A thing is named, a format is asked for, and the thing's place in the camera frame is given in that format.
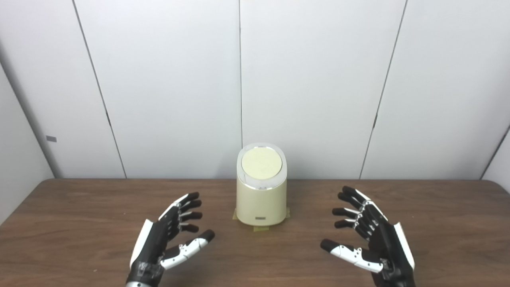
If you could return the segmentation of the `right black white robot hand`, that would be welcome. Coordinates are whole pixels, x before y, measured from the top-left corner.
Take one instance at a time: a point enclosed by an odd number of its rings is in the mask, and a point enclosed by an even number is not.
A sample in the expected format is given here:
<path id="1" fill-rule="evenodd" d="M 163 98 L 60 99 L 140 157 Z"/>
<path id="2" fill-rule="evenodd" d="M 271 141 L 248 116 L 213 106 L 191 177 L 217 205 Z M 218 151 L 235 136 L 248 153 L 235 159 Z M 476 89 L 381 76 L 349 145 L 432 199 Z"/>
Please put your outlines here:
<path id="1" fill-rule="evenodd" d="M 351 228 L 368 242 L 355 248 L 324 239 L 320 246 L 329 254 L 369 271 L 377 287 L 414 287 L 415 259 L 400 223 L 392 224 L 377 204 L 359 190 L 344 186 L 337 195 L 352 208 L 334 208 L 337 229 Z"/>

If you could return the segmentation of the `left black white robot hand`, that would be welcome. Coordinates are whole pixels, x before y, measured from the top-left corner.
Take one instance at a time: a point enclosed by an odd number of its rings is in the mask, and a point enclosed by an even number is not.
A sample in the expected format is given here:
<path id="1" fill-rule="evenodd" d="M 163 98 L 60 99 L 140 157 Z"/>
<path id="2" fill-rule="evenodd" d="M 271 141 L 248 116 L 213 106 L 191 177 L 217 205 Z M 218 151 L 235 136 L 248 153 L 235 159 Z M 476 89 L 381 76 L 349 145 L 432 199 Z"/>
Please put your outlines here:
<path id="1" fill-rule="evenodd" d="M 201 212 L 191 211 L 201 205 L 198 192 L 185 194 L 171 203 L 157 221 L 145 220 L 131 254 L 127 287 L 159 286 L 166 270 L 189 260 L 215 238 L 213 230 L 206 230 L 194 239 L 167 248 L 179 233 L 199 231 L 198 226 L 187 221 L 202 218 Z"/>

